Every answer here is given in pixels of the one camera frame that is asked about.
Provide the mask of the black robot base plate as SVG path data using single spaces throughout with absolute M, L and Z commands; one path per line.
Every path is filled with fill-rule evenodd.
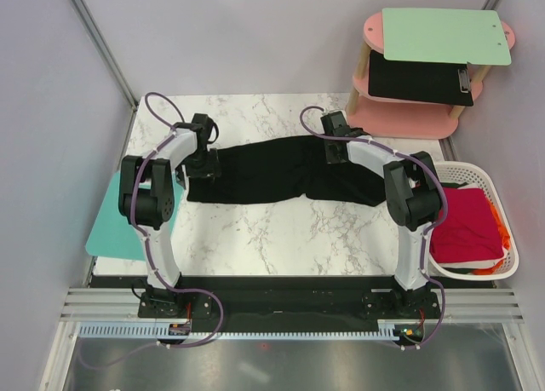
M 377 331 L 381 319 L 440 316 L 431 285 L 404 291 L 392 277 L 186 276 L 182 293 L 147 286 L 138 315 L 189 319 L 195 331 L 310 334 Z

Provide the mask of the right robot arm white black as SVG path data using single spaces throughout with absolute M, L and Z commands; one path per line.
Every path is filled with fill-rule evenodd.
M 384 180 L 387 211 L 399 234 L 394 279 L 401 289 L 390 296 L 389 303 L 396 315 L 410 317 L 421 306 L 416 290 L 431 281 L 427 274 L 429 239 L 448 214 L 433 159 L 427 152 L 401 153 L 369 135 L 323 138 L 330 162 L 357 164 Z

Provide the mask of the teal cutting mat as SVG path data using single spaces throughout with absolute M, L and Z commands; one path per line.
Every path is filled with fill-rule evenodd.
M 120 172 L 113 174 L 85 245 L 90 256 L 144 261 L 141 240 L 118 211 Z

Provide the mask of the black t shirt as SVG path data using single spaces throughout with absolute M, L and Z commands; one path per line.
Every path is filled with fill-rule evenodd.
M 186 199 L 203 204 L 271 204 L 305 196 L 376 207 L 384 180 L 364 166 L 327 162 L 312 135 L 278 138 L 218 151 L 221 175 L 192 178 Z

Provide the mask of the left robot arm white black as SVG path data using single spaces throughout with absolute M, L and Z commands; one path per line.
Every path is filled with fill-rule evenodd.
M 219 137 L 217 124 L 179 124 L 145 156 L 126 156 L 119 180 L 118 210 L 135 230 L 146 258 L 147 284 L 163 290 L 158 308 L 169 317 L 186 310 L 186 295 L 176 285 L 169 222 L 175 213 L 173 175 L 181 165 L 205 169 L 217 153 L 208 149 Z

